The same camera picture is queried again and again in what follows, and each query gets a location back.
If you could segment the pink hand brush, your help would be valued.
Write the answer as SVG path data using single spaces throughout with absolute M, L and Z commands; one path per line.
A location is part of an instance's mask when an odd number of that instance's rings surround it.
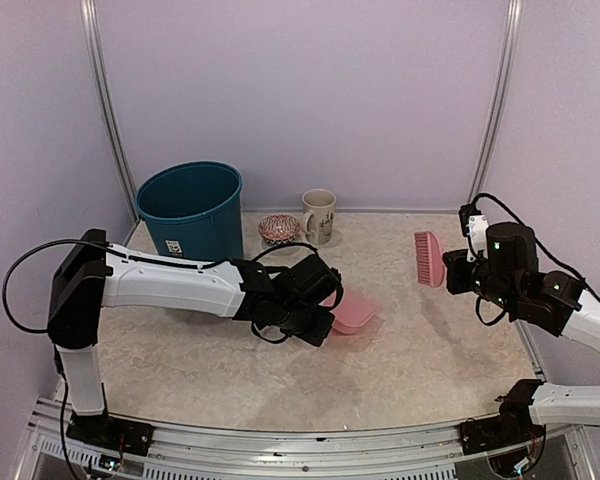
M 434 232 L 414 234 L 417 281 L 431 288 L 439 288 L 446 278 L 446 266 L 440 242 Z

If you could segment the pink dustpan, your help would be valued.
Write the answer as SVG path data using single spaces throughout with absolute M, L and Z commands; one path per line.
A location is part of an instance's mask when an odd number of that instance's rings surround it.
M 346 288 L 340 303 L 332 310 L 332 329 L 343 335 L 357 334 L 379 309 L 380 305 L 361 290 Z

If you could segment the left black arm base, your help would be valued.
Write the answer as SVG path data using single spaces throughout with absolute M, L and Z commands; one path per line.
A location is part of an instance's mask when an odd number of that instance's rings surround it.
M 155 427 L 149 423 L 111 416 L 105 411 L 90 416 L 73 413 L 66 434 L 87 445 L 146 457 L 154 432 Z

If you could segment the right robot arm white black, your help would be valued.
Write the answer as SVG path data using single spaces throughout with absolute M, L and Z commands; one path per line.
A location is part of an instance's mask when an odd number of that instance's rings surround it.
M 538 255 L 548 250 L 517 215 L 491 224 L 478 209 L 477 194 L 459 209 L 467 249 L 449 251 L 442 261 L 452 295 L 472 292 L 502 317 L 524 321 L 600 353 L 600 296 L 574 267 L 556 260 L 543 273 Z M 504 397 L 491 433 L 503 444 L 515 442 L 531 425 L 600 426 L 600 386 L 564 386 L 520 380 Z

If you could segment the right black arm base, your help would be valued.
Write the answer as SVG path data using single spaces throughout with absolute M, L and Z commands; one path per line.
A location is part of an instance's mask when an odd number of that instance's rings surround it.
M 544 437 L 546 427 L 531 418 L 530 406 L 541 380 L 519 380 L 503 397 L 496 415 L 470 419 L 457 427 L 464 455 L 513 446 L 533 437 Z

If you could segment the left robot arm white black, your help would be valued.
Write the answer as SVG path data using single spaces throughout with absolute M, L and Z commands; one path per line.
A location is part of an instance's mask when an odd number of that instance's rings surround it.
M 56 270 L 44 328 L 16 321 L 8 301 L 15 270 L 33 255 L 58 246 L 71 251 Z M 117 418 L 106 412 L 97 354 L 104 307 L 157 307 L 211 314 L 249 323 L 255 336 L 274 327 L 283 339 L 296 337 L 319 347 L 335 321 L 344 287 L 339 271 L 315 247 L 291 267 L 266 266 L 252 260 L 211 262 L 168 258 L 111 243 L 91 229 L 79 239 L 59 239 L 23 254 L 4 276 L 1 301 L 10 322 L 54 345 L 60 374 L 68 388 L 82 430 L 101 445 L 120 434 Z

